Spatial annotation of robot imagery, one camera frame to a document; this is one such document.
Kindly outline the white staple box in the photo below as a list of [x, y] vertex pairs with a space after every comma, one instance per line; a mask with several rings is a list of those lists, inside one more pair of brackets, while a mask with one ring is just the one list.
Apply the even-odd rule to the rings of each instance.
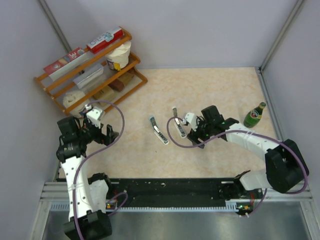
[[186, 138], [187, 135], [186, 135], [184, 129], [182, 128], [180, 120], [178, 119], [178, 110], [177, 110], [177, 108], [175, 106], [172, 107], [172, 114], [174, 116], [175, 127], [176, 127], [177, 131], [179, 132], [180, 137], [181, 138]]

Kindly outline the light blue stapler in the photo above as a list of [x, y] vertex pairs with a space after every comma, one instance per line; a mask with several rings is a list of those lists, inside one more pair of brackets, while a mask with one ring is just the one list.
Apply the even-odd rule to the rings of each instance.
[[154, 134], [158, 137], [158, 139], [164, 144], [164, 145], [168, 145], [169, 144], [169, 140], [163, 135], [163, 133], [160, 131], [156, 119], [154, 116], [150, 116], [149, 117], [149, 122], [151, 124], [151, 127], [153, 129]]

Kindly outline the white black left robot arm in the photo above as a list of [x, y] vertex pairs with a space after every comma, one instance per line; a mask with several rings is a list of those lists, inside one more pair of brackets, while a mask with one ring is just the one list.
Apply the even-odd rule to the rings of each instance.
[[87, 117], [81, 122], [74, 116], [57, 122], [61, 132], [56, 156], [65, 173], [69, 197], [68, 222], [63, 225], [71, 240], [102, 240], [112, 234], [106, 200], [114, 191], [105, 173], [87, 176], [85, 159], [87, 145], [96, 142], [108, 146], [118, 137], [111, 125], [94, 124]]

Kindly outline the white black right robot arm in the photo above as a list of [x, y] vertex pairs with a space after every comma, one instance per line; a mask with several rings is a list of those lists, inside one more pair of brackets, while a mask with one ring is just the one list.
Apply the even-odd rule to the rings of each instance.
[[204, 148], [210, 138], [222, 138], [253, 153], [265, 162], [265, 170], [245, 171], [235, 177], [233, 192], [245, 198], [255, 189], [273, 189], [290, 194], [291, 189], [301, 181], [307, 181], [309, 169], [297, 144], [287, 139], [279, 141], [254, 133], [234, 118], [224, 119], [216, 106], [201, 111], [201, 115], [188, 112], [183, 125], [191, 126], [187, 138], [194, 146]]

